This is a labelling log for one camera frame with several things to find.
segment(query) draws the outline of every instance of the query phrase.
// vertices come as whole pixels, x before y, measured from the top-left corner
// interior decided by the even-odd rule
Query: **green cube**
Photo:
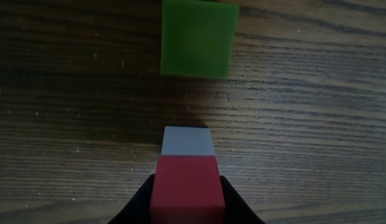
[[[164,0],[161,73],[227,78],[237,17],[236,4]]]

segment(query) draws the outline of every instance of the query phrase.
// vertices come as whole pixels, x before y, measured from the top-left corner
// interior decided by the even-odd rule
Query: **wood grain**
[[[104,223],[207,125],[267,223],[386,223],[386,0],[239,3],[230,78],[161,76],[161,2],[0,0],[0,223]]]

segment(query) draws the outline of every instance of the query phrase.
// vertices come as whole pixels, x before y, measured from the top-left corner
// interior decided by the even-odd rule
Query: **wooden surface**
[[[386,0],[228,1],[207,80],[160,76],[160,1],[0,0],[0,223],[107,222],[173,124],[267,223],[386,223]]]

